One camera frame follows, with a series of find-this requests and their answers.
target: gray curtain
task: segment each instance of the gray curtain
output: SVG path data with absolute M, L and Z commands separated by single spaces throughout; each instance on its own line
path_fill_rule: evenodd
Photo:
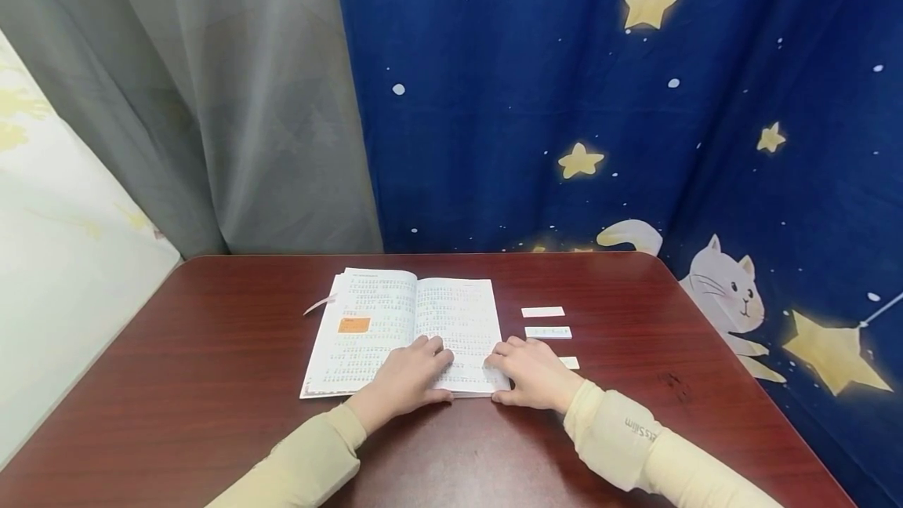
M 186 257 L 381 251 L 339 0 L 0 0 L 0 27 Z

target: fabric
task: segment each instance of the fabric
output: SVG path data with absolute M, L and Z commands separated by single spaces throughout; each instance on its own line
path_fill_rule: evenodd
M 320 506 L 357 474 L 355 451 L 366 438 L 348 406 L 315 415 L 208 508 Z
M 178 262 L 0 32 L 0 469 Z
M 0 27 L 184 256 L 380 251 L 338 0 L 0 0 Z
M 903 0 L 341 0 L 390 252 L 659 254 L 903 506 Z
M 638 426 L 637 420 L 646 417 Z M 624 421 L 614 423 L 616 419 Z M 643 426 L 653 431 L 649 433 Z M 677 508 L 780 508 L 753 483 L 656 423 L 646 407 L 615 390 L 602 390 L 584 381 L 564 416 L 564 430 L 580 459 L 601 477 L 636 474 L 632 485 L 619 486 L 624 490 L 641 488 L 663 495 Z M 629 439 L 612 436 L 623 432 L 643 443 L 631 444 Z M 637 451 L 643 453 L 642 459 L 636 458 Z M 625 459 L 629 465 L 637 462 L 636 470 L 625 471 Z

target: hand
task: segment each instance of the hand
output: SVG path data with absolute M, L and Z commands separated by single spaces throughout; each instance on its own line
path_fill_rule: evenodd
M 373 382 L 358 390 L 345 405 L 369 436 L 396 415 L 434 402 L 451 402 L 450 390 L 430 387 L 453 359 L 454 354 L 442 347 L 441 337 L 420 336 L 408 347 L 392 349 Z
M 486 365 L 513 379 L 515 389 L 492 395 L 492 401 L 503 405 L 551 408 L 565 414 L 583 384 L 583 377 L 565 367 L 551 347 L 533 338 L 523 341 L 511 336 L 506 343 L 496 343 Z

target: orange label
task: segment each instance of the orange label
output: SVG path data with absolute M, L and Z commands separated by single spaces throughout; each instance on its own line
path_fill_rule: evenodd
M 339 323 L 339 334 L 363 334 L 369 329 L 368 317 L 344 317 Z

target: white floral curtain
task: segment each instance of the white floral curtain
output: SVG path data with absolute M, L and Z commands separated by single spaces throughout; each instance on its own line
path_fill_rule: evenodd
M 0 468 L 179 260 L 0 32 Z

